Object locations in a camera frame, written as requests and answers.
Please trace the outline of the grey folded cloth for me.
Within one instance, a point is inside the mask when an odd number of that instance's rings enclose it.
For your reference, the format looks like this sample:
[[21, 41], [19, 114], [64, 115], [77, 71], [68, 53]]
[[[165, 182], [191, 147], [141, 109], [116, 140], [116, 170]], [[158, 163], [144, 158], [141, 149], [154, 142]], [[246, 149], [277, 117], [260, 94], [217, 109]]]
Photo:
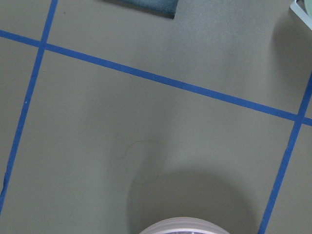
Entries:
[[178, 0], [107, 0], [106, 2], [173, 19]]

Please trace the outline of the pink bowl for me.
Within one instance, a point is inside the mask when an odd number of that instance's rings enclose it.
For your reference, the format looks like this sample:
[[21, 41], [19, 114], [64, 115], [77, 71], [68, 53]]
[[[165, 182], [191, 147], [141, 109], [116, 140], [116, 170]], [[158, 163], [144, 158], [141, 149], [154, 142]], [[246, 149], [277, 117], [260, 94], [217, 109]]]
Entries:
[[159, 221], [141, 234], [228, 234], [223, 228], [193, 217], [174, 217]]

